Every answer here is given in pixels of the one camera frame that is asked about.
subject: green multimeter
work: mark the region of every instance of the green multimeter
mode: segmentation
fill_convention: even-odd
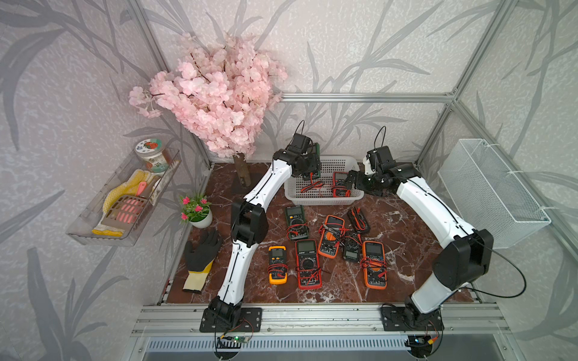
[[[285,219],[287,220],[287,238],[292,241],[309,238],[309,227],[306,225],[303,206],[285,208]]]

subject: jar lid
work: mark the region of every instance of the jar lid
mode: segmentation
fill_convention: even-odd
[[[149,138],[140,141],[136,147],[135,151],[138,154],[152,155],[160,152],[164,148],[162,140],[157,138]]]

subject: tree trunk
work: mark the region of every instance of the tree trunk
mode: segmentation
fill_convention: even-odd
[[[249,173],[249,166],[245,161],[245,155],[243,153],[235,154],[233,155],[233,161],[235,161],[235,168],[237,169],[237,176],[241,181],[241,186],[251,186],[251,175]]]

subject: yellow multimeter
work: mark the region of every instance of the yellow multimeter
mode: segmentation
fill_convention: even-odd
[[[282,285],[287,282],[287,249],[284,245],[269,247],[269,283]]]

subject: white flower pot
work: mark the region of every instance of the white flower pot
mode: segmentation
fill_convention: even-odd
[[[211,208],[209,208],[209,214],[207,214],[205,219],[202,219],[198,222],[191,222],[191,224],[197,228],[207,228],[211,225],[211,222],[213,222],[213,211],[211,211]]]

